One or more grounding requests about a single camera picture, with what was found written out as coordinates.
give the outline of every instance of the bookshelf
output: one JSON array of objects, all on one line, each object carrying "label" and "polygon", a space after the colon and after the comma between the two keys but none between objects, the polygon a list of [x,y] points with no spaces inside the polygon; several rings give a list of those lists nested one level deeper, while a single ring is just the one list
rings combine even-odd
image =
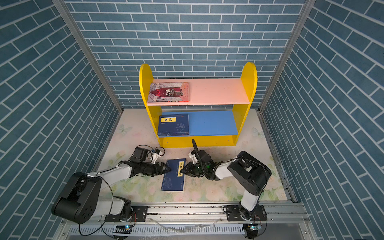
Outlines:
[{"label": "bookshelf", "polygon": [[[190,101],[147,103],[150,84],[162,82],[188,82]],[[153,79],[151,68],[145,63],[140,68],[139,85],[160,146],[192,147],[192,139],[202,147],[235,146],[256,93],[257,70],[253,63],[247,63],[237,79]],[[233,104],[233,109],[164,113],[161,110],[161,106],[220,104]],[[157,136],[159,117],[175,113],[189,114],[189,136]]]}]

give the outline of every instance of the pink shelf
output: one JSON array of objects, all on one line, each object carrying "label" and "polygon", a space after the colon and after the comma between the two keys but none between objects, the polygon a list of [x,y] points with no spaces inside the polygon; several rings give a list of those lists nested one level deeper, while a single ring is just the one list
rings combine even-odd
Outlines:
[{"label": "pink shelf", "polygon": [[189,83],[189,102],[147,103],[148,106],[249,104],[240,78],[154,79],[154,83]]}]

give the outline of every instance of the book on pink shelf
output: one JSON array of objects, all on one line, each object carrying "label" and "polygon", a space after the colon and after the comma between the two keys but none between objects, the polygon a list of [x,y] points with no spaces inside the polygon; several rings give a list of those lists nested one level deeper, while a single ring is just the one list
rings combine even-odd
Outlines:
[{"label": "book on pink shelf", "polygon": [[151,83],[147,101],[149,103],[188,101],[188,83]]}]

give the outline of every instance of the book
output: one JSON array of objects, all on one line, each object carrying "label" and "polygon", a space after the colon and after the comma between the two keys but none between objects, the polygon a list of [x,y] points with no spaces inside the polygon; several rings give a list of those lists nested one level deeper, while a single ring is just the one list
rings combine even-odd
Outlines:
[{"label": "book", "polygon": [[149,87],[149,103],[158,102],[188,102],[188,83],[151,83]]},{"label": "book", "polygon": [[185,158],[168,159],[167,166],[171,171],[164,174],[161,190],[166,192],[184,192],[184,174],[180,172],[185,166]]},{"label": "book", "polygon": [[188,114],[161,115],[157,135],[159,137],[189,135]]}]

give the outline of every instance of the yellow book label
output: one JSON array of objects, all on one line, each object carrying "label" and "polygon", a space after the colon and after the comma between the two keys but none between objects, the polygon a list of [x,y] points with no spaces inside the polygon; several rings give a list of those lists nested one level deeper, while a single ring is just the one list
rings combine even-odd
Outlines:
[{"label": "yellow book label", "polygon": [[184,161],[179,162],[179,171],[177,173],[178,177],[182,177],[183,176],[183,174],[180,172],[180,170],[183,169],[183,167],[184,167]]},{"label": "yellow book label", "polygon": [[175,122],[176,121],[176,117],[172,117],[172,118],[161,118],[161,122]]}]

